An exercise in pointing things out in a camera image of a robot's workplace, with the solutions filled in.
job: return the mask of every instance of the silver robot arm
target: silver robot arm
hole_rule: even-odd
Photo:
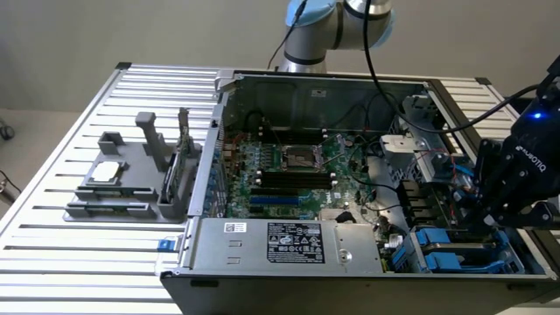
[[[291,26],[301,0],[287,5],[286,25]],[[390,0],[307,0],[286,39],[281,72],[325,73],[326,50],[362,49],[362,19],[369,19],[367,37],[373,46],[390,35],[394,15]]]

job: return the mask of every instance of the power supply label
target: power supply label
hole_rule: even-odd
[[[270,263],[323,264],[319,224],[267,223],[266,238]]]

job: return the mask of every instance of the motherboard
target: motherboard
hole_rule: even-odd
[[[334,133],[290,135],[238,133],[225,143],[226,217],[334,219],[343,211],[367,221],[362,205],[373,201],[365,139]]]

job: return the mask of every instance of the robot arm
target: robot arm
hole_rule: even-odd
[[[502,143],[481,141],[475,211],[465,216],[470,224],[493,219],[501,226],[560,228],[555,206],[537,202],[560,194],[560,57],[547,72],[510,136]]]
[[[326,50],[362,48],[362,19],[369,19],[369,43],[382,44],[390,35],[394,14],[390,0],[373,0],[365,8],[363,0],[306,0],[298,12],[301,0],[287,5],[286,25],[290,28],[295,16],[298,21],[287,36],[282,72],[323,73]]]

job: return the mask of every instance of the table surface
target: table surface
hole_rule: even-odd
[[[215,73],[145,64],[114,70],[0,221],[0,314],[179,314],[154,262],[157,241],[179,235],[182,224],[65,222],[62,208],[98,154],[101,133],[143,140],[137,112],[155,113],[157,132],[174,143],[177,111],[189,108],[190,134],[203,143]],[[501,99],[474,79],[437,79],[469,119]],[[497,112],[475,126],[479,136],[503,139],[514,118],[510,108]]]

